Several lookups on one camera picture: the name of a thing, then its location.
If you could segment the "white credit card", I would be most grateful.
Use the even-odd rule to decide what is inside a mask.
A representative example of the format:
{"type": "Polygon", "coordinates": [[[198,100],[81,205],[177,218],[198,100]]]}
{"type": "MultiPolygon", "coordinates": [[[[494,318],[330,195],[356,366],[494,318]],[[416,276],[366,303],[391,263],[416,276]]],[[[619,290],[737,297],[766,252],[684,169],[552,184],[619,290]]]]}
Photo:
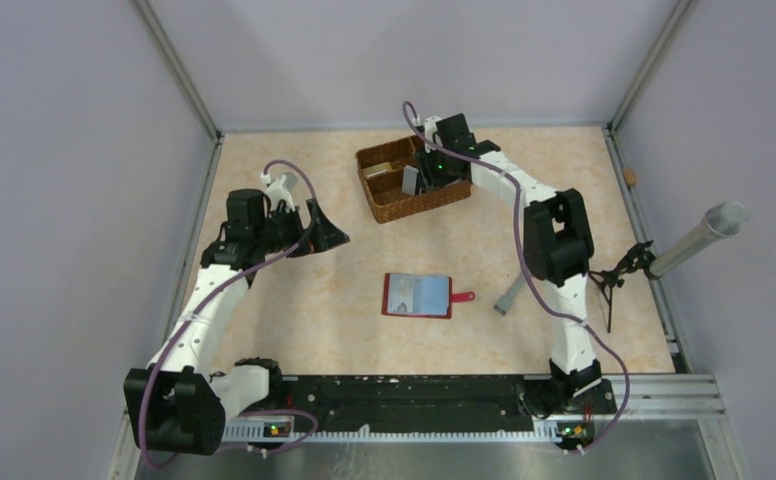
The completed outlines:
{"type": "Polygon", "coordinates": [[[391,274],[388,279],[386,311],[398,315],[416,314],[419,311],[419,290],[418,276],[391,274]]]}

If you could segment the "red leather card holder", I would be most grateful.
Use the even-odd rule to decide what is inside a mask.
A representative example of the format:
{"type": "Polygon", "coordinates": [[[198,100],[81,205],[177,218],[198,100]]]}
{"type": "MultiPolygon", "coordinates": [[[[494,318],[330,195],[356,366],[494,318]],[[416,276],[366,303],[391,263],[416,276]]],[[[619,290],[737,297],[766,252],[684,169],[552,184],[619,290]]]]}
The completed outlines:
{"type": "Polygon", "coordinates": [[[419,302],[419,311],[416,314],[411,315],[390,314],[386,311],[386,302],[388,293],[388,279],[391,274],[406,273],[386,273],[384,276],[381,314],[385,316],[450,319],[453,316],[452,310],[454,304],[468,303],[476,299],[476,293],[474,291],[455,292],[453,290],[453,279],[450,276],[414,275],[420,278],[420,290],[417,297],[419,302]]]}

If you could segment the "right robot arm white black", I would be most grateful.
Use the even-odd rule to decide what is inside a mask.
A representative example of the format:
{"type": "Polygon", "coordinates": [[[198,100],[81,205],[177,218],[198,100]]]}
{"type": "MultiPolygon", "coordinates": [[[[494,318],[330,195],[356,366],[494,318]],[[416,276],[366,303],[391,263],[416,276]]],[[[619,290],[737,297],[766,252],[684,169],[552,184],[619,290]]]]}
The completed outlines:
{"type": "Polygon", "coordinates": [[[589,263],[595,248],[583,196],[532,177],[498,144],[477,139],[462,114],[421,119],[404,103],[403,115],[423,143],[415,158],[427,187],[467,180],[512,206],[521,273],[553,319],[550,397],[558,409],[578,411],[602,381],[587,323],[589,263]]]}

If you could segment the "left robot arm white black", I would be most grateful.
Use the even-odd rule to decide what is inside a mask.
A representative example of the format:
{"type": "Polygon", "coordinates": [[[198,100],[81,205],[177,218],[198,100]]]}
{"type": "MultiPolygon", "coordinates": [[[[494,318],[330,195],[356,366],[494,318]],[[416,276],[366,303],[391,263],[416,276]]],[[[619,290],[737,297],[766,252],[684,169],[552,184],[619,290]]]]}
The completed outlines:
{"type": "Polygon", "coordinates": [[[174,329],[144,368],[130,370],[123,389],[141,452],[211,455],[228,421],[248,407],[272,413],[284,386],[274,363],[249,360],[220,377],[211,365],[235,307],[257,273],[282,259],[322,253],[350,241],[309,198],[310,219],[282,194],[230,192],[226,219],[203,251],[194,290],[174,329]]]}

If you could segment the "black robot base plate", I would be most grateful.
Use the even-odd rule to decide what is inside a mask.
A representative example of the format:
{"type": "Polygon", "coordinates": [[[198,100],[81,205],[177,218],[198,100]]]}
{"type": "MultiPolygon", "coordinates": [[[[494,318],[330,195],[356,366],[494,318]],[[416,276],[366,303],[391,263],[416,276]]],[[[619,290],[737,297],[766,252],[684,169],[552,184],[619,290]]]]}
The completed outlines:
{"type": "Polygon", "coordinates": [[[547,375],[303,375],[274,380],[253,412],[295,409],[320,433],[368,427],[388,434],[530,432],[544,420],[616,412],[609,381],[570,398],[547,375]]]}

